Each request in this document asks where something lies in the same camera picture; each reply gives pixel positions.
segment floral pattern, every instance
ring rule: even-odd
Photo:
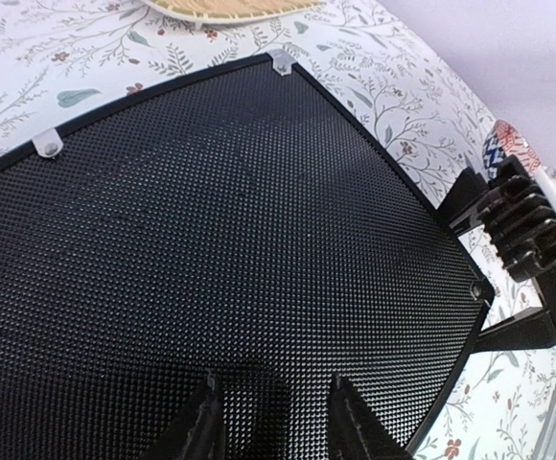
[[[480,164],[494,117],[375,0],[328,0],[241,27],[202,27],[139,0],[0,1],[0,155],[48,127],[180,75],[282,48],[440,203]],[[462,237],[497,299],[486,326],[539,304],[501,268],[479,229]],[[531,457],[556,383],[556,348],[473,355],[418,460]]]

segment white background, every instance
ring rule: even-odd
[[[381,0],[556,169],[556,0]]]

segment black textured mat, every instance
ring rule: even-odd
[[[0,160],[0,459],[136,458],[208,370],[229,458],[327,458],[334,372],[422,436],[482,278],[301,68],[227,64],[59,132],[56,160]]]

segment floral tablecloth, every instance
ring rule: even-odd
[[[200,30],[138,0],[0,0],[0,155],[127,94],[276,48],[348,107],[435,205],[466,158],[480,164],[493,116],[373,0]],[[501,270],[484,234],[463,243],[496,287],[487,326],[540,305]],[[530,458],[555,381],[556,349],[471,356],[416,458]]]

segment rubber mat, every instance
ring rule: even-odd
[[[487,282],[301,67],[248,58],[58,131],[56,159],[0,159],[0,459],[136,458],[208,371],[229,458],[327,458],[335,372],[421,439]]]

